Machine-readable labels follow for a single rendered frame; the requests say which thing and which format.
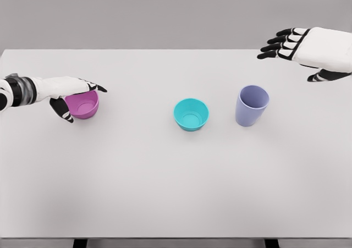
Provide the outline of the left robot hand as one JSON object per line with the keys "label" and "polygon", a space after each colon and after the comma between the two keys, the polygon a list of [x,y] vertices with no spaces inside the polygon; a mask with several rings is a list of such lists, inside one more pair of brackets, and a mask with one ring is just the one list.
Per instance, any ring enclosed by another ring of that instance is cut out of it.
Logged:
{"label": "left robot hand", "polygon": [[39,101],[39,98],[49,98],[49,104],[56,114],[69,123],[73,123],[74,119],[63,97],[86,93],[92,90],[107,92],[104,87],[98,84],[69,76],[44,79],[42,83],[43,85],[40,87],[41,92],[38,92],[37,101]]}

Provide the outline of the teal bowl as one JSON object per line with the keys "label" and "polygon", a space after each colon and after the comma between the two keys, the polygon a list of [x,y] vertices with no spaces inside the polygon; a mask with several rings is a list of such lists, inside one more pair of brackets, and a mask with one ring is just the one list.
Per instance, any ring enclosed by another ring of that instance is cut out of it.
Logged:
{"label": "teal bowl", "polygon": [[208,121],[209,108],[204,102],[195,98],[179,101],[173,109],[173,117],[177,125],[185,131],[200,130]]}

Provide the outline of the lavender cup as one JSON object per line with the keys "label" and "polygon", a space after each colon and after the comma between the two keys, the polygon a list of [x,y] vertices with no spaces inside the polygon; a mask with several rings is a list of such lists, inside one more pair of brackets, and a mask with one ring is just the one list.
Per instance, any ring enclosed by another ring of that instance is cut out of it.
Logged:
{"label": "lavender cup", "polygon": [[270,101],[270,96],[257,85],[243,87],[238,94],[235,120],[244,127],[254,125],[262,116]]}

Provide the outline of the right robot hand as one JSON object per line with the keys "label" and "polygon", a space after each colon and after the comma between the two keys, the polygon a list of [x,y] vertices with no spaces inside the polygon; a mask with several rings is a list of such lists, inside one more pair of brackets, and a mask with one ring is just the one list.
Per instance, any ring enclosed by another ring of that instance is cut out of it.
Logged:
{"label": "right robot hand", "polygon": [[260,51],[257,59],[281,58],[318,69],[308,82],[352,76],[352,32],[293,27],[277,32]]}

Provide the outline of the purple bowl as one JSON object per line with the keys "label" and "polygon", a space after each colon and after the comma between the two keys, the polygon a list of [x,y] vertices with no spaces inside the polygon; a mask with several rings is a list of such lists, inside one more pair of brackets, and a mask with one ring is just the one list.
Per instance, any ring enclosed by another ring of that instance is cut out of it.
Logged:
{"label": "purple bowl", "polygon": [[70,114],[78,119],[89,119],[93,117],[99,107],[99,97],[95,90],[66,96]]}

